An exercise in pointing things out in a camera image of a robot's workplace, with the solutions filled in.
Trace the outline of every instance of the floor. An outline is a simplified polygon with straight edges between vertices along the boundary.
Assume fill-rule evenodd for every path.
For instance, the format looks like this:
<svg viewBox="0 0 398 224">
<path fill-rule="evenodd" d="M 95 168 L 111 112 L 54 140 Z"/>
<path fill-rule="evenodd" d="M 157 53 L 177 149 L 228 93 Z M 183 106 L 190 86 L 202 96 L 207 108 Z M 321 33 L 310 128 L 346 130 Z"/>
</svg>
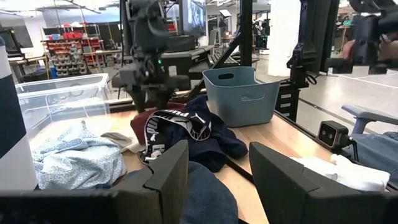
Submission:
<svg viewBox="0 0 398 224">
<path fill-rule="evenodd" d="M 260 55 L 256 67 L 256 76 L 259 80 L 273 82 L 285 77 L 272 77 L 267 74 L 268 56 Z M 109 80 L 118 74 L 118 66 L 104 68 L 109 74 Z M 352 130 L 355 122 L 353 115 L 341 109 L 344 104 L 354 104 L 383 111 L 395 115 L 398 111 L 398 72 L 388 71 L 385 75 L 368 75 L 367 67 L 354 67 L 352 74 L 322 75 L 317 78 L 317 85 L 301 90 L 298 104 L 297 123 L 310 132 L 317 134 L 322 121 L 334 120 Z M 113 88 L 109 81 L 111 99 L 117 99 L 119 88 Z M 120 99 L 130 98 L 123 90 Z M 397 131 L 398 127 L 386 123 L 370 123 L 365 130 L 367 133 L 383 133 Z"/>
</svg>

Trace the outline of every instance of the white cloth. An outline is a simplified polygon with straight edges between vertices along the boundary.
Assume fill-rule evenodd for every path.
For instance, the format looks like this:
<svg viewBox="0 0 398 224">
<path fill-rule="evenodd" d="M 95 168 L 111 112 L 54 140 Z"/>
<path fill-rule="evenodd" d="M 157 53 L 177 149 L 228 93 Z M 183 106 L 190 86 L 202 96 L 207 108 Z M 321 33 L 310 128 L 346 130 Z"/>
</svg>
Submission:
<svg viewBox="0 0 398 224">
<path fill-rule="evenodd" d="M 316 157 L 291 157 L 291 159 L 320 175 L 356 190 L 384 191 L 390 179 L 390 174 L 387 172 L 353 164 L 344 156 L 336 154 L 331 156 L 330 162 Z"/>
</svg>

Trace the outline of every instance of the white column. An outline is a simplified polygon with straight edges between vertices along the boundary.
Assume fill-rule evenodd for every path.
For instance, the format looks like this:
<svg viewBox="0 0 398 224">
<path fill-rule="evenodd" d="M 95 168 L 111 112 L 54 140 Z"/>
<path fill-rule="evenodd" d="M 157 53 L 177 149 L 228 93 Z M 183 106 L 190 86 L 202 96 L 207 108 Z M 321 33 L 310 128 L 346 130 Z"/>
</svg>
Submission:
<svg viewBox="0 0 398 224">
<path fill-rule="evenodd" d="M 286 62 L 291 58 L 299 36 L 300 1 L 272 1 L 271 14 L 268 74 L 288 77 L 290 69 Z"/>
<path fill-rule="evenodd" d="M 41 41 L 45 39 L 43 28 L 46 28 L 47 25 L 41 12 L 35 12 L 32 15 L 33 17 L 25 18 L 24 22 L 33 44 L 32 57 L 36 57 L 44 53 Z"/>
</svg>

